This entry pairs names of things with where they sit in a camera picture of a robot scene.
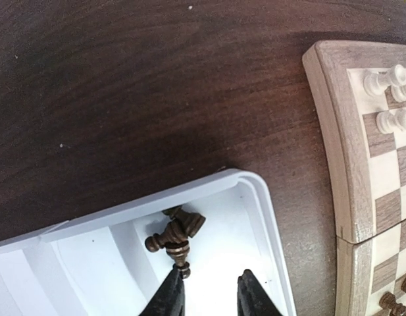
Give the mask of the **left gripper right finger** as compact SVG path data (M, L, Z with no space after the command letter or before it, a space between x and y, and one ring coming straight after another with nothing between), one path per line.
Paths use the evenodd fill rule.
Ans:
M238 316L281 316L253 272L246 269L238 277Z

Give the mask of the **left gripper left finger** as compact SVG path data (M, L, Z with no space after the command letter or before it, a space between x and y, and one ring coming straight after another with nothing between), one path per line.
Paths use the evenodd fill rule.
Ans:
M140 316L184 316L185 287L182 274L173 266Z

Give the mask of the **white plastic divided tray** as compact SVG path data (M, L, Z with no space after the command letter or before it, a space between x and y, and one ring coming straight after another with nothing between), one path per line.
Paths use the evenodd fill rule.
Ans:
M145 239L180 206L205 223L190 238L186 315L236 315L247 269L283 315L295 304L270 192L228 169L0 242L0 315L138 315L174 262Z

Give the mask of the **dark chess piece corner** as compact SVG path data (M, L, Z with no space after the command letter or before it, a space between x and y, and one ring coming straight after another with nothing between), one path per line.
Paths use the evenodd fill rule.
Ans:
M391 292L384 293L380 298L379 306L393 316L403 316L406 314L406 306L402 303L397 303L395 295Z

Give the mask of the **wooden chess board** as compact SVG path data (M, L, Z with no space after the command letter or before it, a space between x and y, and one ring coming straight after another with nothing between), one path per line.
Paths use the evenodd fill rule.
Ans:
M336 315L390 315L385 292L406 306L406 132L382 134L383 95L367 72L406 68L406 45L318 41L302 58L330 173L336 224Z

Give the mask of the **dark chess pieces upper pile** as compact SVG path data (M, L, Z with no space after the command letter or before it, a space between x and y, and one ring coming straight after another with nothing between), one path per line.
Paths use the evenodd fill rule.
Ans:
M169 217L170 222L162 233L147 237L145 247L152 253L165 249L181 277L188 278L191 274L190 264L187 262L189 239L200 231L206 218L199 213L185 211L181 205L166 209L163 214Z

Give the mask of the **white chess pieces group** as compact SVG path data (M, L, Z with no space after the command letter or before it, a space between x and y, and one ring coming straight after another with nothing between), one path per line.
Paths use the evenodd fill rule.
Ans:
M386 98L388 109L376 116L379 131L382 134L406 132L406 68L396 64L384 72L369 71L363 87L370 96Z

